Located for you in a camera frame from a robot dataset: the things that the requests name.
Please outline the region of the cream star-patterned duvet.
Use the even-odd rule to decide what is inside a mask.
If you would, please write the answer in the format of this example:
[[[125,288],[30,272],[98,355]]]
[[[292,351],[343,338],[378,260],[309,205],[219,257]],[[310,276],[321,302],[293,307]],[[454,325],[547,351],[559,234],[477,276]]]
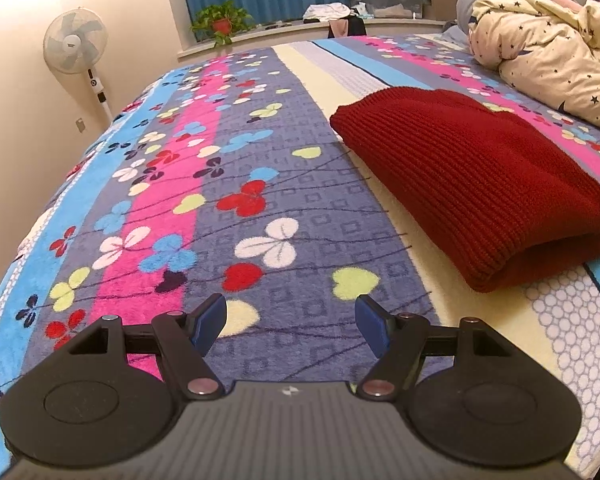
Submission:
[[[477,0],[469,50],[517,91],[600,128],[600,2]]]

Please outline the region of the colourful floral bed blanket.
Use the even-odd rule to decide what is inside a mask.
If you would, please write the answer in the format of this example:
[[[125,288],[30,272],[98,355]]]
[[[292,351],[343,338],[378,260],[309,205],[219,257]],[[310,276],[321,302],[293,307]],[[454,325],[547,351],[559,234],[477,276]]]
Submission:
[[[445,89],[530,122],[600,181],[600,129],[523,96],[426,35],[301,41],[172,70],[87,150],[0,285],[0,401],[82,328],[148,323],[219,292],[224,382],[356,382],[367,294],[438,324],[478,316],[577,395],[568,457],[600,470],[600,260],[527,286],[470,289],[329,125],[387,87]],[[0,474],[10,455],[0,429]]]

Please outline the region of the white clothes pile on sill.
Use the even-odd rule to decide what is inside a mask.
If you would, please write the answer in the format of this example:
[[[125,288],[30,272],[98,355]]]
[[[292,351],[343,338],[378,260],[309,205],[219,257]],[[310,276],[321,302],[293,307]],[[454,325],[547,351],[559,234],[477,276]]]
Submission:
[[[302,15],[305,22],[329,22],[346,18],[351,14],[351,9],[344,3],[314,3],[310,4]]]

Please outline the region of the potted green plant red pot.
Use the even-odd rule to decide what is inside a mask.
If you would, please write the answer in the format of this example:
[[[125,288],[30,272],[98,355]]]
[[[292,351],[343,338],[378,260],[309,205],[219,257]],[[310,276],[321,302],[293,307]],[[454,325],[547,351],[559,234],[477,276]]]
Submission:
[[[233,37],[254,29],[253,17],[232,0],[210,4],[199,10],[190,25],[190,30],[199,40],[209,40],[216,48],[233,43]]]

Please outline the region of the red knitted sweater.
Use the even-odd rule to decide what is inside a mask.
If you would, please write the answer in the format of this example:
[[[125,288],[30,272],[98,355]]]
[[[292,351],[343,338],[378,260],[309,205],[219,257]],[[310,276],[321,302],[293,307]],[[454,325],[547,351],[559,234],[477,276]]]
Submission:
[[[477,292],[600,258],[600,184],[513,113],[396,87],[329,123]]]

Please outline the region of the white standing fan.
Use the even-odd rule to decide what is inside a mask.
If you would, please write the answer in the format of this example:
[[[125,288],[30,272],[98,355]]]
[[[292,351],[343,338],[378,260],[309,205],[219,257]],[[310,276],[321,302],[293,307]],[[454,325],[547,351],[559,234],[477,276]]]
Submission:
[[[114,122],[96,64],[108,44],[108,32],[94,11],[78,6],[58,15],[47,27],[43,38],[43,58],[51,70],[65,75],[84,74],[107,117]]]

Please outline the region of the pink black item on sill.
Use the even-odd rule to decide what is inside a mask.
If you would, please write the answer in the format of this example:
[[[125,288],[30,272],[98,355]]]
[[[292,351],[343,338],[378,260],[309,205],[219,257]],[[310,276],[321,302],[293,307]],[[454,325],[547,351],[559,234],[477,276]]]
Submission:
[[[338,20],[329,22],[329,39],[366,35],[365,23],[357,15],[350,14],[345,18],[338,18]]]

